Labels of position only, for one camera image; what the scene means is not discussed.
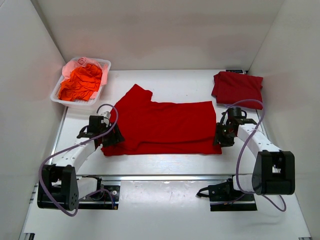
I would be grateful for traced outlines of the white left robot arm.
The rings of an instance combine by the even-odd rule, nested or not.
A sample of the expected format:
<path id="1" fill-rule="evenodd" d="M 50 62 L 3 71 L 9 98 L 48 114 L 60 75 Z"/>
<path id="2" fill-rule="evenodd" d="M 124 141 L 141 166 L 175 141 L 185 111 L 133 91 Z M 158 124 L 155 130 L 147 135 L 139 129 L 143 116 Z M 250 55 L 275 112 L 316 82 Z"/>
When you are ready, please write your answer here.
<path id="1" fill-rule="evenodd" d="M 119 113 L 114 110 L 91 115 L 88 125 L 78 133 L 75 143 L 63 149 L 53 157 L 61 156 L 52 164 L 44 160 L 38 171 L 37 206 L 40 209 L 58 209 L 73 217 L 78 212 L 79 201 L 92 196 L 107 194 L 111 208 L 116 209 L 112 193 L 101 184 L 96 175 L 77 177 L 77 172 L 84 162 L 99 147 L 110 147 L 123 142 L 118 127 Z"/>

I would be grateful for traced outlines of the bright red t shirt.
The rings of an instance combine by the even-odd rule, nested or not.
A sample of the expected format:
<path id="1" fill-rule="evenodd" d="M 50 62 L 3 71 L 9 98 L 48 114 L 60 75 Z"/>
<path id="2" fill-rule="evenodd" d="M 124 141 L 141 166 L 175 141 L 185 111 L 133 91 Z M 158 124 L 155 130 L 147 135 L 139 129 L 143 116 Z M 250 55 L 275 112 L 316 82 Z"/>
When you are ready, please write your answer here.
<path id="1" fill-rule="evenodd" d="M 124 141 L 104 146 L 105 156 L 201 154 L 220 155 L 214 144 L 216 112 L 211 101 L 152 101 L 153 93 L 135 84 L 111 111 Z"/>

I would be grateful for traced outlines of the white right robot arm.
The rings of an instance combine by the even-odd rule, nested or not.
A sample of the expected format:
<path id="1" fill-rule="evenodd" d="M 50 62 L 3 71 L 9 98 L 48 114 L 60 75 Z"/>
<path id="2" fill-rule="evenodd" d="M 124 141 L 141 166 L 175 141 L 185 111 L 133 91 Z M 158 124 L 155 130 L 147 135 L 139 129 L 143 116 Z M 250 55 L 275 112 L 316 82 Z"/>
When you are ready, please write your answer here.
<path id="1" fill-rule="evenodd" d="M 244 194 L 292 195 L 295 192 L 295 156 L 283 151 L 258 130 L 258 123 L 247 118 L 240 107 L 231 107 L 222 113 L 216 124 L 214 145 L 232 147 L 235 138 L 243 141 L 232 177 L 233 189 Z M 240 161 L 248 148 L 255 157 L 251 174 L 240 175 Z"/>

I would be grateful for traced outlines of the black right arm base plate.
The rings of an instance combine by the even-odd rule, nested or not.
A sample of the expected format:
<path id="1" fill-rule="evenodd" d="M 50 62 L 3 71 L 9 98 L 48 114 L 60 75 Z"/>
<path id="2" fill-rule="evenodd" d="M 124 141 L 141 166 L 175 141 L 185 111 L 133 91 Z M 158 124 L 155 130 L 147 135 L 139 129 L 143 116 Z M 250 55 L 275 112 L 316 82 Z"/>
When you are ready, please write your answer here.
<path id="1" fill-rule="evenodd" d="M 200 188 L 197 198 L 209 200 L 211 212 L 254 212 L 257 204 L 253 194 L 236 190 L 232 175 L 208 175 L 206 186 Z"/>

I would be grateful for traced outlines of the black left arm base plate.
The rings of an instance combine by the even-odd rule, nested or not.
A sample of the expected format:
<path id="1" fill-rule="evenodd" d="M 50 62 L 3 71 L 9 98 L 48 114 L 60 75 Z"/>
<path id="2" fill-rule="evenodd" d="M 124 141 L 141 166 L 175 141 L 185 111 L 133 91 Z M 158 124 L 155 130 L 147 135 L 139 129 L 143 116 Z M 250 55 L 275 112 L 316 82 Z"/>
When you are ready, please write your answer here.
<path id="1" fill-rule="evenodd" d="M 117 210 L 121 181 L 107 176 L 77 176 L 78 209 Z"/>

